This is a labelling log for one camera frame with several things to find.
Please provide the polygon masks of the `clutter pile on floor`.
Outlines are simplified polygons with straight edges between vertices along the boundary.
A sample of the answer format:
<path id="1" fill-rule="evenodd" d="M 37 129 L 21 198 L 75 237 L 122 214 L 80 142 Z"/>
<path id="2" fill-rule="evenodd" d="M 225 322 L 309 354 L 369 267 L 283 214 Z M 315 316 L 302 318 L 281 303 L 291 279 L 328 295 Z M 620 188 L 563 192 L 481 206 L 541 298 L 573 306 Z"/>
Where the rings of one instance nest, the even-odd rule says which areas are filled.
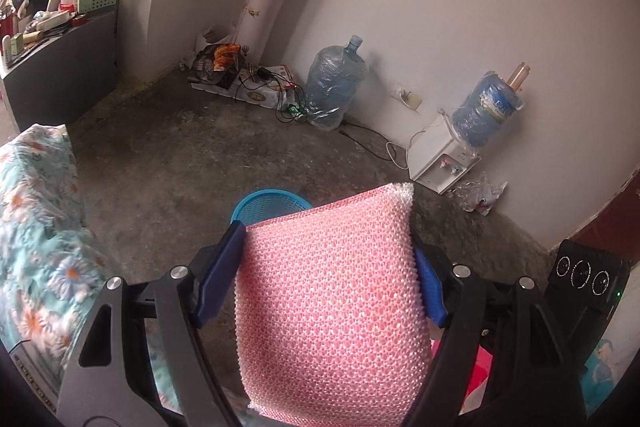
<path id="1" fill-rule="evenodd" d="M 271 109 L 280 121 L 305 115 L 303 87 L 285 65 L 250 64 L 247 50 L 232 42 L 233 26 L 214 26 L 196 37 L 179 64 L 193 89 Z"/>

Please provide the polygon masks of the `blue jug on dispenser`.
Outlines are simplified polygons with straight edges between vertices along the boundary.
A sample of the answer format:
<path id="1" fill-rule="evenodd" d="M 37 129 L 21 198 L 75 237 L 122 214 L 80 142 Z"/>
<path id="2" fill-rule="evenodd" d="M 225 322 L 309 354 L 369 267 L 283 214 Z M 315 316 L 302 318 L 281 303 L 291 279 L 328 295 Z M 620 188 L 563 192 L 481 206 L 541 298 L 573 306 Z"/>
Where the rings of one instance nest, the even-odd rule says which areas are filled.
<path id="1" fill-rule="evenodd" d="M 474 148 L 484 147 L 523 106 L 523 101 L 495 72 L 486 72 L 451 115 L 451 124 Z"/>

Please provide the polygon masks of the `blue mesh trash basket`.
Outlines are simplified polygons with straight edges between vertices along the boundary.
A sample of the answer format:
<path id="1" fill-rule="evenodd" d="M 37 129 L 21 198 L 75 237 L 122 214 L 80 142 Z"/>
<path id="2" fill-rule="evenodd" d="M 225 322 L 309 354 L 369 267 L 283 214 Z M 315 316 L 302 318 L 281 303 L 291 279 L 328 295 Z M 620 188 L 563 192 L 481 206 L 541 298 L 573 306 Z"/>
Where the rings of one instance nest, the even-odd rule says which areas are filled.
<path id="1" fill-rule="evenodd" d="M 248 194 L 231 213 L 230 221 L 240 221 L 248 227 L 262 221 L 311 209 L 311 203 L 294 193 L 267 188 Z"/>

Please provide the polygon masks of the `empty blue water jug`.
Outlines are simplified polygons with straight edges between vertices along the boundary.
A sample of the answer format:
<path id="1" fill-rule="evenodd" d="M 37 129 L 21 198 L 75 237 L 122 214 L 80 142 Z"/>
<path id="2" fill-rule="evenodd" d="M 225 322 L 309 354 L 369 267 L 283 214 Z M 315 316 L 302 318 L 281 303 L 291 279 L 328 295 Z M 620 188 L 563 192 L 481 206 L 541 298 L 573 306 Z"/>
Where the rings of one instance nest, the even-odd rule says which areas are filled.
<path id="1" fill-rule="evenodd" d="M 368 75 L 368 65 L 358 54 L 362 43 L 353 35 L 344 46 L 327 46 L 314 58 L 304 87 L 307 119 L 314 127 L 323 131 L 340 127 Z"/>

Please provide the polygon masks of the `water dispenser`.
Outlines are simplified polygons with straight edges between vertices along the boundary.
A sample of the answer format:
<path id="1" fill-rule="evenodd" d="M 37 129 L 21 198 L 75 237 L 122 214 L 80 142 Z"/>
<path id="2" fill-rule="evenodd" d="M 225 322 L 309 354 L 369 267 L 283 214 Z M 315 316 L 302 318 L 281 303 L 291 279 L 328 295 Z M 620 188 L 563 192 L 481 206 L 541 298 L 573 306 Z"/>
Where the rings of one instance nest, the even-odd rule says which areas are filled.
<path id="1" fill-rule="evenodd" d="M 453 187 L 479 161 L 480 153 L 461 138 L 444 112 L 411 140 L 407 152 L 410 180 L 439 195 Z"/>

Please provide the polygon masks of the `floral quilt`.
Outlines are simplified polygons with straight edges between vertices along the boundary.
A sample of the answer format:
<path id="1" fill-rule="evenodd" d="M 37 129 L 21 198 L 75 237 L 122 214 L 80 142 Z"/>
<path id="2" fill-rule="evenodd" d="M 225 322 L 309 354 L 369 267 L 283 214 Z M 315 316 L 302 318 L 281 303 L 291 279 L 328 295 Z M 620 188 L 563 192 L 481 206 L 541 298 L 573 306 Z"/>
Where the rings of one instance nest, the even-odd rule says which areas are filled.
<path id="1" fill-rule="evenodd" d="M 50 409 L 90 309 L 126 271 L 88 228 L 64 126 L 1 147 L 1 343 Z"/>

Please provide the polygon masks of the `pink mesh sponge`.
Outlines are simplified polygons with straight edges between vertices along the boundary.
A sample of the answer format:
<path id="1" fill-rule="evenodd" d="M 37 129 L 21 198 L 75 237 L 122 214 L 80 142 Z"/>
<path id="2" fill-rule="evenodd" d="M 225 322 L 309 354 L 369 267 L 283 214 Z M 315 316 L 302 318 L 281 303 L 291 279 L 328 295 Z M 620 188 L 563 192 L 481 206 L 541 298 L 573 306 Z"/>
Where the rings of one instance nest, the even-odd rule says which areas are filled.
<path id="1" fill-rule="evenodd" d="M 432 361 L 410 237 L 390 183 L 251 225 L 235 279 L 250 405 L 294 426 L 398 426 Z"/>

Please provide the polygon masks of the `dark grey cabinet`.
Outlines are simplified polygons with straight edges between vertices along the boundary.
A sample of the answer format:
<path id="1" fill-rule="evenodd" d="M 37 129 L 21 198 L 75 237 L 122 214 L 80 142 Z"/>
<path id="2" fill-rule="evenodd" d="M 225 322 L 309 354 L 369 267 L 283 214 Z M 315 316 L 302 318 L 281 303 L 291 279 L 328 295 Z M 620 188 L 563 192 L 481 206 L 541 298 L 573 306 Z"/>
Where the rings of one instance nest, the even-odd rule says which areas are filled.
<path id="1" fill-rule="evenodd" d="M 114 10 L 46 42 L 11 68 L 1 69 L 1 91 L 14 126 L 71 124 L 117 83 Z"/>

